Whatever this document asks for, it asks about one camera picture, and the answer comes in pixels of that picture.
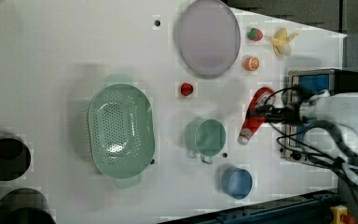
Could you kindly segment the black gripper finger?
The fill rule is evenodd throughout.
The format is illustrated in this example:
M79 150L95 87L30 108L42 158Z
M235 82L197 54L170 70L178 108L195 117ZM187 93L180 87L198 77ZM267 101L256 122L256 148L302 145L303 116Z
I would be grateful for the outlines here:
M280 114L282 110L273 105L261 105L255 109L257 114Z
M284 119L265 117L264 123L284 123Z

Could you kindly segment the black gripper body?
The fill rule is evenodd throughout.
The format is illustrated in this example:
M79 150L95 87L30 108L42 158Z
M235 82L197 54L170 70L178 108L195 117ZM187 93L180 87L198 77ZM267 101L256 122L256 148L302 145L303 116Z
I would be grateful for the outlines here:
M286 105L282 110L282 122L288 125L301 125L302 120L299 114L299 104Z

